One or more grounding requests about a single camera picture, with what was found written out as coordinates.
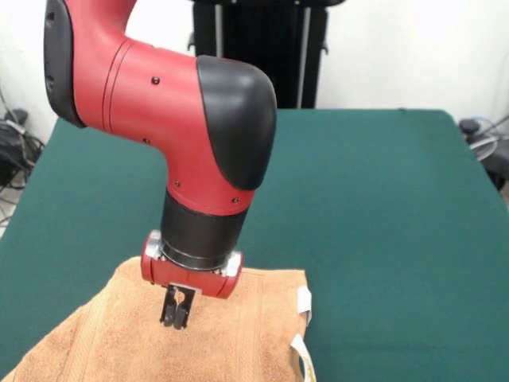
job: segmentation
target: black equipment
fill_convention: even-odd
[[[344,0],[193,0],[188,48],[247,62],[274,85],[278,108],[314,108],[327,7]]]

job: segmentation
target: red robot arm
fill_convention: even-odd
[[[135,3],[47,1],[49,102],[78,127],[163,153],[167,193],[161,229],[150,235],[142,255],[143,277],[164,287],[227,297],[235,285],[233,273],[221,270],[233,259],[270,159],[274,89],[248,64],[189,57],[127,37]],[[242,261],[234,263],[239,269]]]

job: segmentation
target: white label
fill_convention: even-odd
[[[308,348],[305,347],[302,336],[297,334],[293,338],[292,344],[290,346],[297,350],[299,357],[302,359],[302,364],[304,364],[304,382],[317,382],[315,368],[313,367],[311,356],[309,355]]]
[[[297,312],[308,313],[308,318],[306,325],[309,325],[312,317],[311,311],[311,292],[309,291],[307,286],[300,286],[297,288]]]

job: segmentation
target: orange towel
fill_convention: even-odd
[[[5,381],[302,381],[293,337],[304,271],[244,269],[228,300],[197,294],[188,328],[159,323],[165,290],[123,263],[90,302],[44,337]]]

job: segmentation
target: green tablecloth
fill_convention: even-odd
[[[0,375],[140,253],[164,192],[158,152],[59,121],[0,241]],[[509,214],[444,112],[281,111],[239,247],[306,270],[320,382],[509,379]]]

